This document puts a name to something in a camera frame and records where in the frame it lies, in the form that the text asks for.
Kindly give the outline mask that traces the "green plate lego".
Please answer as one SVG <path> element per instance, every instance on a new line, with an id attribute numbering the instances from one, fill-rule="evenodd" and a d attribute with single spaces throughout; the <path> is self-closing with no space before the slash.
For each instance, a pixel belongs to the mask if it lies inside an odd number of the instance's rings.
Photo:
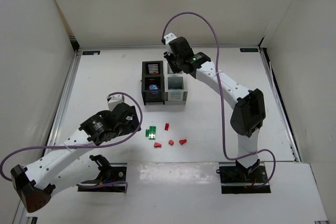
<path id="1" fill-rule="evenodd" d="M 156 126 L 149 127 L 149 136 L 148 139 L 155 140 L 156 139 Z"/>

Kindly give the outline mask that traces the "purple lotus flower lego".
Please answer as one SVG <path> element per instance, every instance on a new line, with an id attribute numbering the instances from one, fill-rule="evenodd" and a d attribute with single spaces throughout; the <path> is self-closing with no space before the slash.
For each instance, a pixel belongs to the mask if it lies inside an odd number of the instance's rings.
<path id="1" fill-rule="evenodd" d="M 149 90 L 158 90 L 159 87 L 156 84 L 149 85 Z"/>

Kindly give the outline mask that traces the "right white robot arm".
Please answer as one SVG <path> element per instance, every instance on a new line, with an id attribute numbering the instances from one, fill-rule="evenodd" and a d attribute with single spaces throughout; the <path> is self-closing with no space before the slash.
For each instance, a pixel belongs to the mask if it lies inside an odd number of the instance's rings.
<path id="1" fill-rule="evenodd" d="M 174 73 L 183 72 L 208 85 L 233 109 L 230 125 L 238 136 L 236 167 L 245 175 L 254 172 L 260 159 L 257 154 L 259 130 L 266 117 L 264 95 L 259 89 L 249 90 L 215 67 L 209 56 L 194 53 L 184 37 L 173 33 L 164 36 L 164 58 Z"/>

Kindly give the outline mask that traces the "red curved lego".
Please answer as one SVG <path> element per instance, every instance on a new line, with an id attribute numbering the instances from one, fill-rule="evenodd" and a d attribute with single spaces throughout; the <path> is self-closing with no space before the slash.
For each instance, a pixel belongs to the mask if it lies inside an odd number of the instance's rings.
<path id="1" fill-rule="evenodd" d="M 187 139 L 179 140 L 179 143 L 180 143 L 181 145 L 185 144 L 186 142 L 187 142 Z"/>
<path id="2" fill-rule="evenodd" d="M 155 143 L 154 143 L 154 147 L 155 147 L 155 148 L 158 148 L 158 147 L 162 147 L 162 145 L 161 145 L 160 143 L 155 142 Z"/>

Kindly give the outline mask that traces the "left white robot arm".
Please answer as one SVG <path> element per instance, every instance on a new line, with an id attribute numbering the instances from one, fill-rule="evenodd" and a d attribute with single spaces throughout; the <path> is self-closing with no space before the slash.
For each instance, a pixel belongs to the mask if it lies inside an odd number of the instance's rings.
<path id="1" fill-rule="evenodd" d="M 112 167 L 102 155 L 90 155 L 88 161 L 81 157 L 95 148 L 112 147 L 117 137 L 128 140 L 140 131 L 140 121 L 135 106 L 118 102 L 112 110 L 92 115 L 64 142 L 52 146 L 51 151 L 28 165 L 16 165 L 11 171 L 11 182 L 28 213 L 45 207 L 53 196 L 73 186 L 83 187 L 91 181 L 90 189 L 119 183 L 111 178 Z"/>

